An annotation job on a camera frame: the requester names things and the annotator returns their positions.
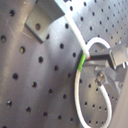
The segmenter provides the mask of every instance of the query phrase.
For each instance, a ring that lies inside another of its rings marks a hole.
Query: white wire
[[[94,38],[92,38],[92,39],[88,42],[88,45],[87,45],[88,51],[89,51],[89,49],[92,47],[92,45],[95,44],[95,43],[100,43],[100,44],[102,44],[103,46],[105,46],[106,48],[110,48],[110,45],[108,44],[107,41],[105,41],[104,39],[99,38],[99,37],[94,37]]]
[[[83,50],[87,59],[90,57],[89,49],[95,43],[101,43],[106,48],[110,48],[110,45],[104,39],[99,38],[99,37],[92,38],[88,42],[88,45],[86,45],[78,27],[76,26],[75,22],[73,21],[71,15],[70,15],[70,12],[66,13],[64,17],[67,20],[67,22],[69,23],[70,27],[72,28],[74,34],[76,35],[76,38],[79,41],[80,46],[81,46],[81,48],[82,48],[82,50]],[[85,122],[82,111],[81,111],[81,107],[80,107],[80,101],[79,101],[79,79],[80,79],[80,74],[81,74],[81,72],[79,70],[77,70],[76,79],[75,79],[75,104],[76,104],[77,114],[78,114],[78,117],[80,119],[80,122],[81,122],[82,126],[84,128],[91,128]],[[106,102],[107,108],[108,108],[108,117],[107,117],[107,120],[106,120],[105,124],[102,126],[102,128],[107,128],[110,124],[111,117],[112,117],[112,106],[111,106],[110,99],[107,95],[107,91],[106,91],[106,89],[104,88],[103,85],[100,87],[100,90],[103,94],[103,97],[105,99],[105,102]]]
[[[78,114],[78,117],[79,117],[79,120],[80,120],[82,126],[84,128],[91,128],[85,122],[83,114],[82,114],[82,111],[81,111],[81,107],[80,107],[80,101],[79,101],[80,74],[81,74],[81,72],[79,70],[77,70],[76,79],[75,79],[75,105],[76,105],[76,110],[77,110],[77,114]],[[110,102],[110,99],[108,97],[107,91],[106,91],[106,89],[105,89],[105,87],[103,85],[100,87],[100,90],[101,90],[102,95],[103,95],[103,97],[105,99],[105,102],[106,102],[106,105],[107,105],[107,109],[108,109],[107,120],[106,120],[105,124],[101,128],[107,128],[109,126],[109,124],[111,122],[111,118],[112,118],[112,106],[111,106],[111,102]]]

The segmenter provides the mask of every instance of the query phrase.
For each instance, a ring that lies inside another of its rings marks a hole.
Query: metal panel
[[[72,6],[72,17],[85,42],[94,36],[104,38],[111,46],[127,40],[126,0],[73,0],[66,4],[70,9]],[[0,0],[0,127],[82,127],[74,104],[74,77],[81,48],[63,17],[53,23],[47,40],[40,43],[25,27],[34,5],[35,0]],[[91,52],[102,49],[94,45]],[[98,128],[107,117],[104,99],[94,79],[84,72],[81,78],[83,115],[87,123],[91,121],[90,126]],[[118,95],[110,86],[106,88],[114,110]]]

